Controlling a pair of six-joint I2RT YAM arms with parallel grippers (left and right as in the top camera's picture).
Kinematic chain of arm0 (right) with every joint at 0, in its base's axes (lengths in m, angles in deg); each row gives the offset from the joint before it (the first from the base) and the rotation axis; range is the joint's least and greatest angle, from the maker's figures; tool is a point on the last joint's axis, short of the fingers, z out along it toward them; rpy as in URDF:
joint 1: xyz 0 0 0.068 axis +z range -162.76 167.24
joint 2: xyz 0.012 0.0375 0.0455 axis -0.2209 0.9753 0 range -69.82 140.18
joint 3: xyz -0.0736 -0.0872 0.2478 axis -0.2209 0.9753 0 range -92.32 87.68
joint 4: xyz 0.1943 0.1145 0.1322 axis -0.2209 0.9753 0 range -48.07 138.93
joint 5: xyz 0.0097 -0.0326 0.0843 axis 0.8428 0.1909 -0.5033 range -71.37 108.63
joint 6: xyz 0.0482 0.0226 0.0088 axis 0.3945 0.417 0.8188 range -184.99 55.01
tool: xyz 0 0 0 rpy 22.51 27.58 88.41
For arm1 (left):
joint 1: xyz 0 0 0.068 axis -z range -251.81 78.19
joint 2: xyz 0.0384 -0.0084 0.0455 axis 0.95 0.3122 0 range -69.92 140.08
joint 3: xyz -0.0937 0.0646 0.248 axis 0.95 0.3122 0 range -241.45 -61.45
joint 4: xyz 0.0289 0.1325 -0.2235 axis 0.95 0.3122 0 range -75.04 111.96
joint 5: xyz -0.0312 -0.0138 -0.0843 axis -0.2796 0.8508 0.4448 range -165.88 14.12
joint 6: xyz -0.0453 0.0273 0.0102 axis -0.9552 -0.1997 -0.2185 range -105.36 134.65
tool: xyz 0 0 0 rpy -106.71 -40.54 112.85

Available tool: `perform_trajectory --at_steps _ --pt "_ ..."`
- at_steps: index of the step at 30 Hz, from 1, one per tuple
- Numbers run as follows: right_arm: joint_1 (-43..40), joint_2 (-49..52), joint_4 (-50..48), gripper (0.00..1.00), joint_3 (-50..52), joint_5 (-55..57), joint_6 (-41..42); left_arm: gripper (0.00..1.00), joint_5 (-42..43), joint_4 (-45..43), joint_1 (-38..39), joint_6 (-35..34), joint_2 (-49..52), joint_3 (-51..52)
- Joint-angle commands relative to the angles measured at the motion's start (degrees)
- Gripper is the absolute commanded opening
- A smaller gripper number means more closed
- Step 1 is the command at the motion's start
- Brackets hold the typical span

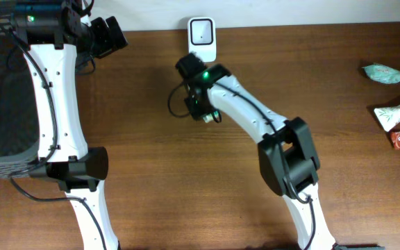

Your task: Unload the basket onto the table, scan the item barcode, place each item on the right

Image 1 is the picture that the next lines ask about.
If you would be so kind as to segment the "teal wet wipes packet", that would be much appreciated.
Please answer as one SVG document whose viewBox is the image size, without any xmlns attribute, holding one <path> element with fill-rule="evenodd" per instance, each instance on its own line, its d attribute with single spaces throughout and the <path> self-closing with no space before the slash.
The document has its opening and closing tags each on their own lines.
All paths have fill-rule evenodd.
<svg viewBox="0 0 400 250">
<path fill-rule="evenodd" d="M 400 71 L 391 67 L 374 63 L 363 67 L 368 78 L 383 84 L 400 83 Z"/>
</svg>

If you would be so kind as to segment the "white floral cream tube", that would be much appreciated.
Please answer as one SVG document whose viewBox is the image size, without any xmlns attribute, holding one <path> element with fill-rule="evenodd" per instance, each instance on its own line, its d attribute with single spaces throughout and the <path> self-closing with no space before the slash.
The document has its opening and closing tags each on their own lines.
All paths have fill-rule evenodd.
<svg viewBox="0 0 400 250">
<path fill-rule="evenodd" d="M 394 107 L 375 108 L 374 114 L 383 130 L 388 132 L 400 123 L 400 105 Z"/>
</svg>

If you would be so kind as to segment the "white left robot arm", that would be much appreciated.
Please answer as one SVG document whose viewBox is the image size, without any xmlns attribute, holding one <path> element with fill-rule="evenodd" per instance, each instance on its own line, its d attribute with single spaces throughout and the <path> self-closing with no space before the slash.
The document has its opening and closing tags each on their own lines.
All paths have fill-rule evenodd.
<svg viewBox="0 0 400 250">
<path fill-rule="evenodd" d="M 57 183 L 71 203 L 85 249 L 118 250 L 105 199 L 108 152 L 90 148 L 78 113 L 76 73 L 123 49 L 114 17 L 90 18 L 82 1 L 18 1 L 12 36 L 26 59 L 35 93 L 40 138 L 32 178 Z"/>
</svg>

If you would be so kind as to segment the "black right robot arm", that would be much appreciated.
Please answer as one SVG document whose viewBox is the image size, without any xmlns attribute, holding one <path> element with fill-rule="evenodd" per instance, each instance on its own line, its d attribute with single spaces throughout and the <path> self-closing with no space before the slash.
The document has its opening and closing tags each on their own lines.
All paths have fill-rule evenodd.
<svg viewBox="0 0 400 250">
<path fill-rule="evenodd" d="M 256 143 L 260 174 L 285 201 L 299 248 L 337 249 L 319 201 L 320 161 L 307 123 L 270 110 L 221 64 L 209 67 L 189 53 L 175 68 L 187 92 L 184 102 L 189 116 L 220 123 L 226 114 Z"/>
</svg>

